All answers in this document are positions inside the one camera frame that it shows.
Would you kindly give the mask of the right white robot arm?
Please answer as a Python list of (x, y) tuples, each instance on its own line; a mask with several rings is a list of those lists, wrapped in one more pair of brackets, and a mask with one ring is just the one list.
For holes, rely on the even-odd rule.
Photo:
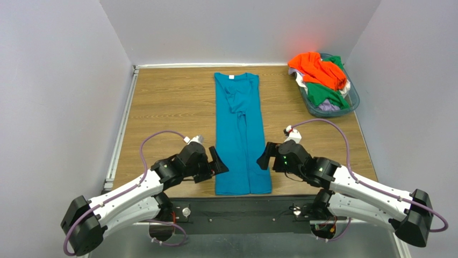
[(273, 169), (293, 174), (319, 188), (312, 204), (301, 213), (314, 219), (347, 217), (385, 227), (402, 241), (426, 247), (433, 220), (429, 195), (422, 190), (402, 191), (363, 178), (357, 181), (347, 167), (325, 157), (311, 156), (302, 145), (288, 140), (268, 142), (257, 159), (266, 169), (273, 157)]

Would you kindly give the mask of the blue t shirt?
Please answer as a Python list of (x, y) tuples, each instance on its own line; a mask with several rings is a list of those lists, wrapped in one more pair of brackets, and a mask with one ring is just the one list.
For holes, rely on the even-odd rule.
[(257, 159), (266, 142), (258, 75), (214, 74), (216, 92), (216, 151), (228, 171), (216, 176), (216, 195), (269, 194), (269, 169)]

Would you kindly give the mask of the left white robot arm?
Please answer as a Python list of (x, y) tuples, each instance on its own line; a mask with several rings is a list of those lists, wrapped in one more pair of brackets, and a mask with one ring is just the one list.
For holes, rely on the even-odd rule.
[(215, 147), (207, 154), (201, 143), (191, 141), (178, 154), (156, 161), (139, 178), (113, 191), (91, 199), (78, 196), (60, 224), (66, 235), (63, 251), (67, 256), (84, 256), (111, 233), (165, 214), (169, 205), (164, 191), (186, 177), (200, 183), (227, 171)]

